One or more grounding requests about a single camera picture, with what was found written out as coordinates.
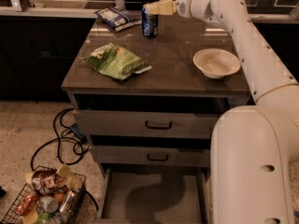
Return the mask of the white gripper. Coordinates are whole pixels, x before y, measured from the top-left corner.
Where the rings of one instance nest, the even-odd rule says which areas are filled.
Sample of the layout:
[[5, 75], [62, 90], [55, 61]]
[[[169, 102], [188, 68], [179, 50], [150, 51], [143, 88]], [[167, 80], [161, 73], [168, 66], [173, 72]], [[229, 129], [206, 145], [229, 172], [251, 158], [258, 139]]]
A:
[[213, 16], [211, 0], [159, 0], [147, 3], [143, 6], [148, 14], [151, 15], [173, 15], [188, 19], [208, 19]]

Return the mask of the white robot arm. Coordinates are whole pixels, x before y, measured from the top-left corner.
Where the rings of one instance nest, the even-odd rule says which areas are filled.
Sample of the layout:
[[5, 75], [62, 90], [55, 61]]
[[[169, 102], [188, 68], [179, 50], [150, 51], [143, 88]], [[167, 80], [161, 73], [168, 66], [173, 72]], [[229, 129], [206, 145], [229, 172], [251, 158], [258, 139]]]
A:
[[294, 224], [289, 164], [299, 155], [299, 84], [250, 20], [246, 1], [160, 0], [146, 10], [227, 30], [254, 100], [214, 127], [213, 223]]

